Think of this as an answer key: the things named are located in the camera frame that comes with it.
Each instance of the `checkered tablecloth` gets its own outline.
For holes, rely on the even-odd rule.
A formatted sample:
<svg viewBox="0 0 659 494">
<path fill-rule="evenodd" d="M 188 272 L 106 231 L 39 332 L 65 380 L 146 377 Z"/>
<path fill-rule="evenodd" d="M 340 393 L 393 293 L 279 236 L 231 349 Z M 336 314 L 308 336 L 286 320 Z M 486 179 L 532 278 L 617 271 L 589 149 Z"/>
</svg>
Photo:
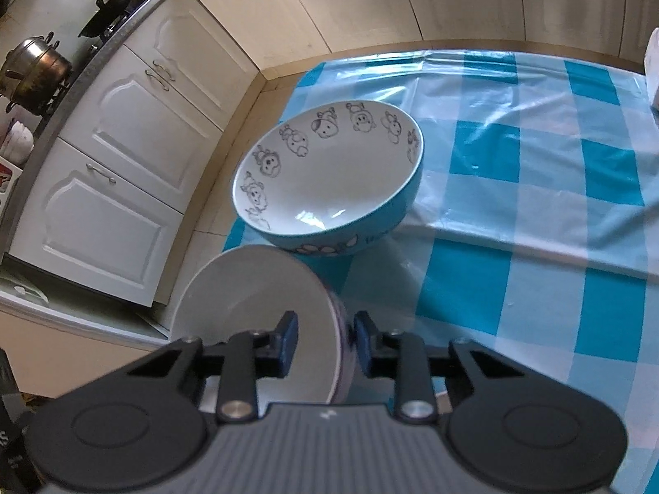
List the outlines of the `checkered tablecloth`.
<svg viewBox="0 0 659 494">
<path fill-rule="evenodd" d="M 308 72 L 281 118 L 354 98 L 418 122 L 421 189 L 379 244 L 302 259 L 380 328 L 470 336 L 608 403 L 629 431 L 614 487 L 659 492 L 659 127 L 644 77 L 512 52 L 369 56 Z M 226 248 L 249 243 L 264 241 L 238 220 Z M 391 391 L 357 371 L 350 399 Z"/>
</svg>

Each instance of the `metal bolt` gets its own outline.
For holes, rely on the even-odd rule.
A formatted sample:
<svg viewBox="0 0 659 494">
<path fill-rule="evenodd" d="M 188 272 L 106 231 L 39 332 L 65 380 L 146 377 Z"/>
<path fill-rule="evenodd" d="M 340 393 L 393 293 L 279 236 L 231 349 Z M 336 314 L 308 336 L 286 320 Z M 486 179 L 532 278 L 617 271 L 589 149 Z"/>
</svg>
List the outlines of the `metal bolt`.
<svg viewBox="0 0 659 494">
<path fill-rule="evenodd" d="M 220 411 L 231 419 L 242 419 L 252 414 L 252 406 L 246 401 L 227 401 Z"/>
<path fill-rule="evenodd" d="M 432 414 L 433 407 L 427 401 L 406 401 L 401 410 L 409 418 L 423 419 Z"/>
</svg>

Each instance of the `stainless steel pot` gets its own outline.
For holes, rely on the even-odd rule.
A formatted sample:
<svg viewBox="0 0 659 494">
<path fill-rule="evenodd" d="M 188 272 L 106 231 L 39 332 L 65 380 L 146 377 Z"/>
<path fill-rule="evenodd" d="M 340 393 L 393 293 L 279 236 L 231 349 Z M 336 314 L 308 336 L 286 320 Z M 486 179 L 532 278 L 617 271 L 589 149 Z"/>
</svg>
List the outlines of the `stainless steel pot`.
<svg viewBox="0 0 659 494">
<path fill-rule="evenodd" d="M 59 41 L 51 31 L 43 37 L 30 37 L 7 54 L 0 69 L 0 95 L 9 98 L 7 113 L 15 104 L 35 115 L 42 115 L 60 84 L 68 77 L 71 63 L 57 52 Z"/>
</svg>

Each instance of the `wall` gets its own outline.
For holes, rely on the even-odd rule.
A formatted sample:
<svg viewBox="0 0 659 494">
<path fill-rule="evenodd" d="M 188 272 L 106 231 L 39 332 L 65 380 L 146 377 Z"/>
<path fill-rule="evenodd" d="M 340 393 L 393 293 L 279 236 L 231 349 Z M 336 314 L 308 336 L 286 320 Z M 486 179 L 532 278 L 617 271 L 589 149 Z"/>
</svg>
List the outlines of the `wall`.
<svg viewBox="0 0 659 494">
<path fill-rule="evenodd" d="M 96 0 L 14 0 L 7 14 L 0 18 L 0 64 L 7 52 L 24 39 L 47 35 L 49 31 L 54 31 L 55 39 L 61 41 L 58 51 L 75 64 L 93 42 L 93 39 L 78 39 L 78 34 L 97 10 Z M 0 138 L 14 115 L 34 130 L 39 117 L 20 108 L 6 115 L 7 104 L 7 99 L 0 97 Z"/>
</svg>

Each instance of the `tile floor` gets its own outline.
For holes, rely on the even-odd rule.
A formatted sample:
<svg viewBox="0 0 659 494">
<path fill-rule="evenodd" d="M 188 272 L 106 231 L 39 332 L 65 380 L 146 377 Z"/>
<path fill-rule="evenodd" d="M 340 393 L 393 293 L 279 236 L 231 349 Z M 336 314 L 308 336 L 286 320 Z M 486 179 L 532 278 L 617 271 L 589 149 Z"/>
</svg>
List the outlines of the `tile floor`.
<svg viewBox="0 0 659 494">
<path fill-rule="evenodd" d="M 169 304 L 154 314 L 156 321 L 166 329 L 170 328 L 179 300 L 192 277 L 222 252 L 236 219 L 231 204 L 231 181 L 238 164 L 253 144 L 277 124 L 301 77 L 302 74 L 294 74 L 267 82 L 238 132 L 195 226 Z"/>
</svg>

